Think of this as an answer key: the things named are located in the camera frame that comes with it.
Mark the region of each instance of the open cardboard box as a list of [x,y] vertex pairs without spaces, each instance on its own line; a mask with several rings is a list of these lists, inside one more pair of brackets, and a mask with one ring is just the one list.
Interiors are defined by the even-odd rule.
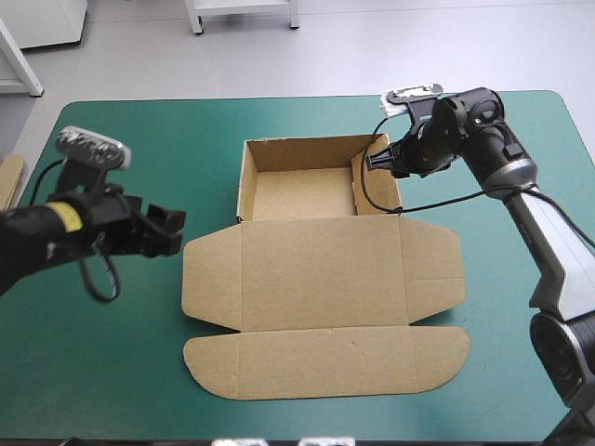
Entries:
[[0,163],[0,210],[12,206],[24,167],[22,156],[10,153]]
[[[463,329],[409,325],[465,299],[460,241],[369,205],[369,138],[245,143],[241,224],[184,250],[184,312],[241,332],[184,347],[207,390],[237,400],[412,393],[460,369]],[[388,143],[382,135],[370,152]],[[382,205],[401,204],[389,172],[366,174],[366,185]]]

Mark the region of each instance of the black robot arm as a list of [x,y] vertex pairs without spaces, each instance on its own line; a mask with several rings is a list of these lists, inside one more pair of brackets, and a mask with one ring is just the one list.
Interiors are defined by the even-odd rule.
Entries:
[[[185,213],[150,204],[143,215],[140,197],[106,182],[109,171],[129,164],[130,150],[121,142],[70,126],[59,134],[57,146],[66,158],[48,201],[0,212],[0,295],[27,275],[77,261],[89,293],[110,302],[121,291],[110,257],[174,255]],[[103,260],[112,280],[110,295],[90,279],[89,256]]]

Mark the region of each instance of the gray floor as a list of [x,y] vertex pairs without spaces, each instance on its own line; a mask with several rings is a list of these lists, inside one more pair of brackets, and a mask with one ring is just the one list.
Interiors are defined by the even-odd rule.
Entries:
[[[15,151],[33,166],[77,100],[377,94],[438,82],[557,91],[593,155],[595,1],[446,3],[301,0],[297,31],[287,17],[232,17],[205,19],[196,37],[183,0],[89,0],[79,47],[27,56],[46,93]],[[17,108],[0,102],[15,123]]]
[[0,95],[0,151],[7,155],[17,144],[35,99],[29,95]]

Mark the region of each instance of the yellow label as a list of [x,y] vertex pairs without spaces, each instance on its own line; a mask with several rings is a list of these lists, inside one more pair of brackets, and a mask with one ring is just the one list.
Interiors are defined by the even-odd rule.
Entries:
[[66,232],[75,232],[83,227],[83,220],[76,210],[65,202],[48,202],[44,206],[54,210],[62,220]]

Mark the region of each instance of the black wire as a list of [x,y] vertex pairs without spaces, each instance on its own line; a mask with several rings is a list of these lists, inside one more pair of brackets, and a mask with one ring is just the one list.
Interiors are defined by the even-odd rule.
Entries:
[[39,177],[37,177],[37,180],[35,181],[35,186],[33,186],[33,194],[31,195],[31,200],[29,201],[29,206],[32,206],[35,203],[35,198],[37,198],[37,192],[39,192],[39,187],[41,186],[41,182],[44,180],[44,177],[46,176],[47,172],[49,172],[54,167],[56,167],[57,165],[60,165],[62,163],[63,163],[63,160],[57,160],[57,161],[53,162],[52,164],[48,165],[44,170],[41,171],[41,173],[39,174]]
[[103,261],[103,265],[105,266],[106,272],[110,277],[110,280],[112,282],[112,295],[104,295],[97,288],[97,286],[95,286],[93,279],[91,279],[91,274],[89,273],[89,268],[86,263],[85,254],[77,246],[73,244],[56,243],[56,248],[62,249],[70,257],[72,257],[73,260],[76,260],[78,262],[79,267],[81,269],[81,276],[83,276],[83,283],[85,284],[85,288],[90,294],[93,295],[93,297],[95,297],[97,300],[101,302],[110,303],[120,296],[122,292],[122,284],[120,283],[120,277],[110,257],[103,252],[101,236],[99,236],[93,242],[92,248],[95,254],[97,254],[97,256]]
[[530,184],[524,188],[519,187],[519,186],[501,186],[501,187],[497,187],[497,188],[491,188],[488,190],[480,190],[479,192],[470,193],[469,195],[464,195],[462,197],[453,198],[450,200],[446,200],[444,202],[438,202],[438,203],[426,204],[426,205],[419,206],[419,207],[410,207],[407,209],[401,209],[397,212],[394,212],[393,214],[407,214],[409,212],[425,211],[426,209],[433,209],[434,207],[447,206],[448,204],[461,203],[461,202],[465,202],[466,200],[472,200],[474,198],[481,197],[481,196],[487,195],[492,192],[498,192],[500,190],[510,190],[511,194],[509,195],[509,197],[511,197],[511,196],[517,195],[518,193],[521,193],[521,192],[527,192],[529,190],[529,188],[534,188],[535,186],[536,186],[535,184]]
[[360,182],[362,183],[362,192],[365,195],[365,199],[370,204],[372,204],[372,206],[374,206],[377,210],[382,211],[382,212],[387,212],[389,214],[397,214],[399,211],[403,210],[403,208],[401,206],[395,207],[395,208],[384,207],[384,206],[381,206],[380,204],[375,203],[374,200],[372,200],[372,197],[370,197],[370,195],[368,193],[368,189],[365,186],[365,168],[364,167],[365,167],[365,158],[368,154],[368,151],[370,150],[372,143],[374,143],[377,140],[378,130],[380,130],[380,127],[382,125],[384,125],[390,118],[393,118],[393,117],[394,116],[384,118],[382,121],[380,121],[378,123],[378,125],[374,129],[374,132],[372,132],[372,135],[370,135],[370,139],[368,139],[368,142],[365,144],[364,149],[362,150],[362,164],[360,165]]

